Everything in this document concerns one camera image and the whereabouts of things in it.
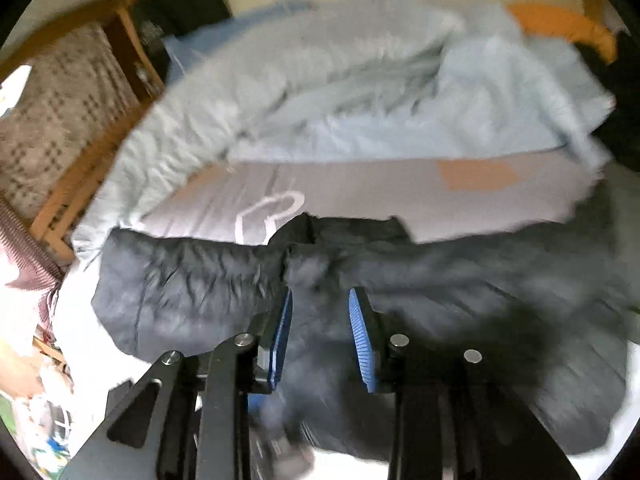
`green object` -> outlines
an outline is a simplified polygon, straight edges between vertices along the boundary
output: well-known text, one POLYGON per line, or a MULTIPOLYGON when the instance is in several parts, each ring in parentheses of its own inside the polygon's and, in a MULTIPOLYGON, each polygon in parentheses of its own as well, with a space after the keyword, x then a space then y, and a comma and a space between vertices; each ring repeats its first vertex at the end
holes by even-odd
POLYGON ((14 404, 3 396, 0 396, 0 418, 9 433, 15 436, 14 404))

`striped fabric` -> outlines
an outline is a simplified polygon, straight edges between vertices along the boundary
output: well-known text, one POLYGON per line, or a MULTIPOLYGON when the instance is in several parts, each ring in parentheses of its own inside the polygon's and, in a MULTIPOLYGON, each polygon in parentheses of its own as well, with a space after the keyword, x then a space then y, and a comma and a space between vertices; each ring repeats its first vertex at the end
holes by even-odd
POLYGON ((11 308, 37 309, 40 327, 53 340, 49 313, 62 282, 62 272, 51 257, 31 237, 22 221, 0 198, 0 258, 18 270, 17 278, 4 286, 24 292, 24 302, 17 300, 11 308), (38 298, 34 301, 34 292, 38 298))

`mattress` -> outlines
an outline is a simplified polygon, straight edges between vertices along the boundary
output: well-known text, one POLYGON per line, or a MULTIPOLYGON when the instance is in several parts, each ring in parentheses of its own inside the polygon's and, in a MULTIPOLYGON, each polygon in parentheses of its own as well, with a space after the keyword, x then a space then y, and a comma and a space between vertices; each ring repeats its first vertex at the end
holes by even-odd
MULTIPOLYGON (((597 179, 562 151, 464 161, 248 162, 197 174, 136 228, 161 237, 262 244, 284 222, 307 211, 318 216, 396 216, 415 241, 426 242, 561 221, 597 179)), ((108 390, 129 378, 139 379, 149 366, 120 352, 95 317, 90 301, 98 270, 99 259, 87 267, 72 267, 54 316, 79 407, 70 438, 72 453, 102 420, 108 390)), ((630 344, 629 354, 628 393, 609 442, 570 457, 583 479, 600 477, 640 418, 640 348, 630 344)), ((386 465, 318 451, 310 478, 364 475, 386 478, 386 465)))

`blue object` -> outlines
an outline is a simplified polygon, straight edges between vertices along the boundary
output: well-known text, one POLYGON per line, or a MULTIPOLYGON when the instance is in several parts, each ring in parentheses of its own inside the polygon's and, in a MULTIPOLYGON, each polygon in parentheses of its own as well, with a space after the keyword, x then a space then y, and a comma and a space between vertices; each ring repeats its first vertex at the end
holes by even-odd
POLYGON ((351 331, 353 332, 356 353, 358 354, 360 375, 367 386, 367 391, 372 394, 376 391, 376 360, 364 323, 360 302, 353 288, 349 292, 349 318, 351 319, 351 331))
POLYGON ((291 327, 292 316, 293 295, 291 291, 288 291, 287 296, 284 299, 280 323, 278 324, 273 346, 271 347, 269 383, 274 390, 282 377, 282 367, 284 366, 284 355, 287 350, 287 341, 289 339, 289 329, 291 327))
POLYGON ((235 40, 254 25, 307 10, 311 5, 311 0, 281 0, 267 7, 244 12, 235 18, 201 27, 180 38, 163 38, 164 47, 171 58, 166 83, 169 85, 179 81, 194 65, 205 59, 206 55, 235 40))

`orange patch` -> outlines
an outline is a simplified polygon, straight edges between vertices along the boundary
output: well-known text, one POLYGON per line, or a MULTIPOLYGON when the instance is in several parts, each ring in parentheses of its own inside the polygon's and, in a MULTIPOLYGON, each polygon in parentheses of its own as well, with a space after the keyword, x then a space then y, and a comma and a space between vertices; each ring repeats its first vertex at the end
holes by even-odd
POLYGON ((502 160, 438 160, 437 165, 451 191, 497 191, 520 181, 502 160))

